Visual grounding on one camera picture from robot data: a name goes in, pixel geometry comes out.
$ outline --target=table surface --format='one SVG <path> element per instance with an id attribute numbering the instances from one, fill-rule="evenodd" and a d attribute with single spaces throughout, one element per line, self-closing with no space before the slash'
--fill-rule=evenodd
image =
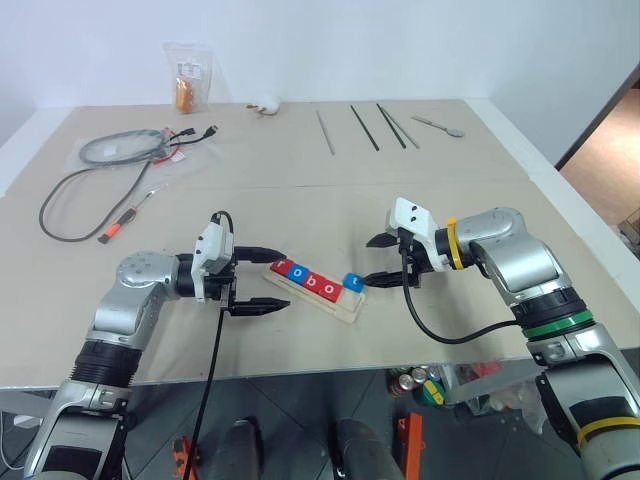
<path id="1" fill-rule="evenodd" d="M 191 252 L 211 213 L 232 213 L 238 245 L 278 249 L 334 278 L 399 267 L 394 249 L 366 249 L 383 231 L 392 200 L 404 196 L 436 221 L 496 206 L 520 210 L 571 275 L 596 318 L 620 347 L 638 346 L 638 311 L 484 123 L 460 100 L 386 102 L 416 139 L 403 150 L 375 104 L 356 108 L 381 147 L 375 152 L 348 103 L 284 104 L 274 117 L 241 105 L 179 115 L 170 106 L 74 110 L 0 199 L 0 386 L 58 385 L 73 366 L 88 324 L 113 284 L 121 259 L 139 250 Z M 315 110 L 335 146 L 329 153 Z M 466 131 L 462 139 L 410 120 L 418 114 Z M 163 186 L 139 217 L 107 246 L 53 241 L 37 212 L 83 139 L 136 128 L 220 127 L 213 141 L 185 149 L 182 164 L 153 167 L 141 193 Z M 58 233 L 89 230 L 119 198 L 139 167 L 96 172 L 73 182 L 52 205 Z M 292 304 L 275 314 L 225 322 L 218 377 L 391 365 L 498 360 L 528 356 L 510 327 L 464 345 L 436 343 L 411 321 L 400 289 L 367 289 L 358 320 L 343 323 L 262 279 L 265 266 L 241 265 L 238 295 L 274 296 Z M 415 290 L 425 323 L 442 335 L 469 333 L 506 320 L 490 281 L 476 269 L 431 274 Z M 206 377 L 217 321 L 215 303 L 167 304 L 135 377 L 137 383 Z"/>

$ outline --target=yellow ring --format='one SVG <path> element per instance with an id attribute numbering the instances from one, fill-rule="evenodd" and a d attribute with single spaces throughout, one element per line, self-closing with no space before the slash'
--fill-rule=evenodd
<path id="1" fill-rule="evenodd" d="M 596 420 L 595 422 L 591 422 L 578 432 L 578 447 L 582 448 L 582 444 L 587 438 L 587 435 L 593 433 L 602 428 L 608 427 L 620 427 L 631 425 L 634 427 L 640 427 L 640 418 L 637 417 L 610 417 L 603 418 L 602 420 Z"/>
<path id="2" fill-rule="evenodd" d="M 456 240 L 456 223 L 458 221 L 451 217 L 447 220 L 447 238 L 449 239 L 449 249 L 451 250 L 451 258 L 456 270 L 463 270 L 462 260 L 460 260 L 460 252 L 458 251 L 458 241 Z"/>

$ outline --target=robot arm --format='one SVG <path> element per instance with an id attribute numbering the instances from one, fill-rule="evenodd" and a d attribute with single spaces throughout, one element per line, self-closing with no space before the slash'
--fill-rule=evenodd
<path id="1" fill-rule="evenodd" d="M 365 284 L 408 291 L 424 272 L 477 265 L 515 315 L 509 324 L 522 328 L 533 359 L 546 367 L 536 379 L 543 405 L 558 435 L 582 457 L 588 478 L 640 478 L 640 382 L 519 212 L 496 208 L 438 228 L 428 210 L 398 198 L 387 232 L 367 244 L 394 245 L 411 273 L 375 273 Z"/>
<path id="2" fill-rule="evenodd" d="M 264 315 L 289 305 L 273 298 L 236 301 L 238 261 L 268 263 L 284 255 L 234 247 L 233 233 L 225 232 L 219 221 L 214 214 L 193 255 L 140 252 L 120 263 L 71 376 L 60 385 L 34 439 L 25 478 L 46 479 L 54 472 L 88 480 L 120 478 L 131 379 L 165 301 L 194 296 L 218 300 L 231 316 Z"/>

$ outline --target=green ring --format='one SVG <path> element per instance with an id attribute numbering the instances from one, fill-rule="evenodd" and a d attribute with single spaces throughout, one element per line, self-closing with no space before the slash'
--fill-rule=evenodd
<path id="1" fill-rule="evenodd" d="M 574 325 L 578 325 L 583 322 L 588 322 L 589 320 L 593 320 L 593 314 L 590 310 L 584 310 L 580 313 L 576 313 L 574 315 L 569 315 L 568 317 L 560 318 L 555 322 L 547 323 L 546 325 L 541 325 L 539 327 L 523 329 L 522 333 L 527 338 L 539 337 L 541 335 L 547 335 L 548 333 L 557 332 L 559 330 L 564 330 L 565 328 L 573 327 Z"/>

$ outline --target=screwdriver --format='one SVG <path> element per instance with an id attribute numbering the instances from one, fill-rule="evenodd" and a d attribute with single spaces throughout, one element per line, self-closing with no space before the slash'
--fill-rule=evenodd
<path id="1" fill-rule="evenodd" d="M 126 212 L 124 212 L 120 218 L 118 219 L 118 221 L 116 223 L 114 223 L 113 225 L 111 225 L 109 228 L 107 228 L 107 230 L 98 237 L 98 241 L 100 243 L 103 244 L 107 244 L 109 242 L 109 240 L 111 240 L 111 238 L 118 233 L 118 231 L 122 228 L 123 225 L 130 223 L 133 221 L 134 218 L 136 218 L 136 214 L 138 213 L 138 209 L 142 206 L 142 204 L 144 202 L 146 202 L 149 197 L 151 195 L 153 195 L 154 193 L 156 193 L 155 190 L 151 190 L 149 193 L 147 193 L 144 198 L 142 200 L 140 200 L 140 202 L 137 205 L 134 205 L 133 207 L 129 207 L 127 209 Z"/>

